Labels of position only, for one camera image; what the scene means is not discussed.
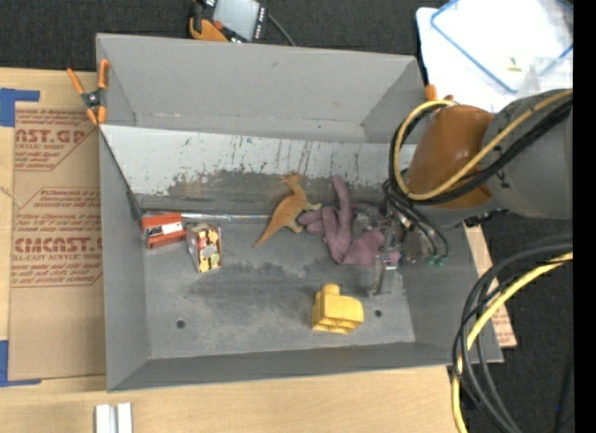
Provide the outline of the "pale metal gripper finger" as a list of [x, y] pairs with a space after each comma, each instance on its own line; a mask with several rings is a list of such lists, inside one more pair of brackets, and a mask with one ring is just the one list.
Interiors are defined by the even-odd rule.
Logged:
[[390, 294], [399, 268], [400, 258], [392, 254], [380, 254], [375, 258], [373, 295]]
[[352, 233], [363, 234], [371, 229], [384, 230], [387, 226], [386, 217], [376, 207], [356, 208], [353, 213]]

